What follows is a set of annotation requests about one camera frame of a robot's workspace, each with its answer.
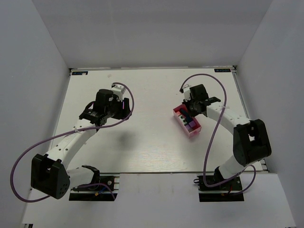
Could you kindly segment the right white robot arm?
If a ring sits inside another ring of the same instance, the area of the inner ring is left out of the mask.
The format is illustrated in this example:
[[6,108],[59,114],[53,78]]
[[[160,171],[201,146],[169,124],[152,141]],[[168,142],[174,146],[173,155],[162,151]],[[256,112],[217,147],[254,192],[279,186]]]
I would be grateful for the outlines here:
[[250,120],[231,111],[227,106],[226,94],[223,101],[217,97],[209,97],[203,84],[183,86],[180,92],[184,95],[183,104],[190,116],[202,114],[217,122],[206,155],[209,155],[219,126],[223,126],[233,136],[232,156],[214,170],[213,182],[209,183],[203,178],[207,187],[212,188],[229,182],[248,166],[271,155],[272,149],[265,123],[260,119]]

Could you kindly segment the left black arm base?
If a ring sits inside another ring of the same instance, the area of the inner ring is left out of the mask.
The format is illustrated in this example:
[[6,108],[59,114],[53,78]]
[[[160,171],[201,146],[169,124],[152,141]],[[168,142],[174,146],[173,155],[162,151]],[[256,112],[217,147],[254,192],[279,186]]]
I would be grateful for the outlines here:
[[69,201],[113,202],[119,191],[120,176],[118,174],[101,174],[98,183],[85,188],[72,188]]

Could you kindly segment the pink plastic box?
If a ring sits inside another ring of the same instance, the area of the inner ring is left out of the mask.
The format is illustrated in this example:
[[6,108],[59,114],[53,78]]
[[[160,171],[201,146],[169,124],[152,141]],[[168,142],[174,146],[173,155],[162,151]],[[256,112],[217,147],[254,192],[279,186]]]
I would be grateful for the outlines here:
[[186,134],[189,138],[198,135],[198,134],[200,133],[200,131],[201,131],[201,128],[202,128],[201,125],[200,125],[200,123],[197,121],[197,119],[196,119],[195,117],[192,117],[192,116],[191,116],[192,119],[193,119],[193,121],[195,121],[195,123],[196,123],[196,128],[195,128],[195,129],[192,129],[192,130],[190,130],[190,131],[188,131],[188,130],[186,129],[185,125],[189,124],[189,122],[183,123],[183,122],[180,120],[180,118],[179,118],[179,116],[181,115],[181,113],[180,113],[180,109],[181,109],[181,108],[185,109],[185,110],[189,113],[187,107],[186,107],[184,104],[180,104],[179,106],[175,107],[175,108],[173,109],[173,116],[174,116],[174,118],[176,119],[177,123],[179,124],[179,126],[182,128],[182,130],[185,132],[185,134]]

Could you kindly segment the green wood block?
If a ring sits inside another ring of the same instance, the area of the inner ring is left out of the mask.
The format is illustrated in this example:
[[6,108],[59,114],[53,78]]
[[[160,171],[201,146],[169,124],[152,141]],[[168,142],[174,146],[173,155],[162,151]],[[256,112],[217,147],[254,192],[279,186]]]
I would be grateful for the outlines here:
[[180,115],[179,118],[180,118],[180,120],[181,120],[183,123],[186,123],[186,122],[187,122],[185,116]]

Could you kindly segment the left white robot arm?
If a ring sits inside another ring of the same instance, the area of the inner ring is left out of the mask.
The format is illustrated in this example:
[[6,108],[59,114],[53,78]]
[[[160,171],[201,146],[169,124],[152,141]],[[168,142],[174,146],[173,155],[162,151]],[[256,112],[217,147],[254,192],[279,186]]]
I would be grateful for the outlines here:
[[76,153],[99,129],[107,128],[107,120],[119,122],[132,114],[129,102],[123,97],[127,87],[112,84],[111,89],[100,89],[94,101],[80,114],[73,130],[44,155],[37,154],[31,162],[31,186],[55,199],[62,198],[70,188],[88,188],[100,185],[100,171],[89,165],[69,170]]

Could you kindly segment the purple wood block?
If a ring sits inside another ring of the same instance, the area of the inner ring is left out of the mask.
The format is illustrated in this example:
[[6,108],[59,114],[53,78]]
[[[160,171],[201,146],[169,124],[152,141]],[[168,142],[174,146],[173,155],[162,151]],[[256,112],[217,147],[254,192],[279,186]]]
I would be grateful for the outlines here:
[[189,126],[190,126],[192,129],[195,129],[195,128],[196,128],[196,123],[195,123],[195,121],[189,122]]

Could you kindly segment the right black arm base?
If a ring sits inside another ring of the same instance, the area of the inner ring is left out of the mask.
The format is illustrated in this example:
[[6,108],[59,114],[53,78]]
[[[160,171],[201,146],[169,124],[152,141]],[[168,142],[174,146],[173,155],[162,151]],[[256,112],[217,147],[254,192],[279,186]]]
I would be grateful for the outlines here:
[[232,181],[209,188],[203,182],[203,176],[197,176],[194,179],[194,184],[198,186],[200,202],[242,202],[244,201],[241,180],[236,177]]

